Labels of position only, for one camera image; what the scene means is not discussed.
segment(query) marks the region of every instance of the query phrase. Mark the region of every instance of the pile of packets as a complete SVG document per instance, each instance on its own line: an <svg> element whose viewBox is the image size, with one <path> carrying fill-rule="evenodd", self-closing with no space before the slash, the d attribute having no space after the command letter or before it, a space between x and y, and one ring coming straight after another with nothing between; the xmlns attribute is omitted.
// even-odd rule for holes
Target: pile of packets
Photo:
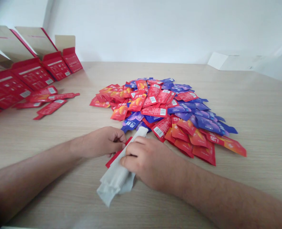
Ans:
<svg viewBox="0 0 282 229"><path fill-rule="evenodd" d="M234 127L224 124L225 119L210 111L204 102L186 84L174 84L174 79L142 78L120 86L109 85L99 91L90 106L108 108L111 119L123 122L122 130L146 127L161 142L168 140L183 154L216 166L215 145L247 156L239 142L228 138L237 134Z"/></svg>
<svg viewBox="0 0 282 229"><path fill-rule="evenodd" d="M38 91L32 92L28 97L26 97L26 102L17 103L13 108L25 109L25 108L38 108L43 106L45 103L49 103L39 111L37 111L38 116L33 118L33 120L39 120L46 115L54 113L62 105L64 105L68 98L74 98L80 95L79 93L66 93L58 94L56 87L48 86L46 88L40 89Z"/></svg>

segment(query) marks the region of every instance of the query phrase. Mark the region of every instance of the white wall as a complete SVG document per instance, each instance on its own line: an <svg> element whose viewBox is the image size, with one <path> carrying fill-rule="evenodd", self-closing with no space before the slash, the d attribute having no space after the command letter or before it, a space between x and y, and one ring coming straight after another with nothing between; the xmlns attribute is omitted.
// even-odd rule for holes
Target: white wall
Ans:
<svg viewBox="0 0 282 229"><path fill-rule="evenodd" d="M75 35L81 61L265 56L282 45L282 0L55 0L48 33Z"/></svg>

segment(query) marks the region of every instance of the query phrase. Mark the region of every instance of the snack packet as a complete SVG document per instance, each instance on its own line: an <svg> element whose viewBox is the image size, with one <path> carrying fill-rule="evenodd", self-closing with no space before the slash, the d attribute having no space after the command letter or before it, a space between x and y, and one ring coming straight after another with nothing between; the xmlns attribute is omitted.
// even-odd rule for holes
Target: snack packet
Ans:
<svg viewBox="0 0 282 229"><path fill-rule="evenodd" d="M59 109L66 102L67 100L55 100L49 103L44 108L41 108L39 111L37 111L38 116L36 118L33 118L33 120L39 120L46 115L53 114L57 109Z"/></svg>

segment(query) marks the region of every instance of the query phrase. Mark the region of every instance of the cardboard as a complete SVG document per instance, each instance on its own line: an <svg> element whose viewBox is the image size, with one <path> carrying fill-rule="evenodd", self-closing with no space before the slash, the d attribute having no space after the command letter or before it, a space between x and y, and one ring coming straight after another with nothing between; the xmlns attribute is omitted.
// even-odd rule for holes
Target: cardboard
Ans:
<svg viewBox="0 0 282 229"><path fill-rule="evenodd" d="M83 69L75 53L75 36L55 35L55 45L72 73Z"/></svg>
<svg viewBox="0 0 282 229"><path fill-rule="evenodd" d="M44 28L21 26L15 28L34 49L42 60L43 66L56 80L59 81L71 75L68 66L62 59L61 52L53 44Z"/></svg>
<svg viewBox="0 0 282 229"><path fill-rule="evenodd" d="M0 72L0 108L9 108L30 94L31 90L10 70Z"/></svg>
<svg viewBox="0 0 282 229"><path fill-rule="evenodd" d="M11 71L32 90L42 89L54 80L40 63L40 59L14 30L0 26L0 69Z"/></svg>

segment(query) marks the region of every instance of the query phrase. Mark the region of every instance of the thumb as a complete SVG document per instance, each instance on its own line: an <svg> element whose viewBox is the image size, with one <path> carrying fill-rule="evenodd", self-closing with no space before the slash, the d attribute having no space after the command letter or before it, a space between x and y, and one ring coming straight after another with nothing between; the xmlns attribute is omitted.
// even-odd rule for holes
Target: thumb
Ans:
<svg viewBox="0 0 282 229"><path fill-rule="evenodd" d="M128 169L130 172L137 173L138 158L135 156L124 156L120 159L120 165Z"/></svg>
<svg viewBox="0 0 282 229"><path fill-rule="evenodd" d="M125 148L125 144L122 142L110 142L110 153L114 153Z"/></svg>

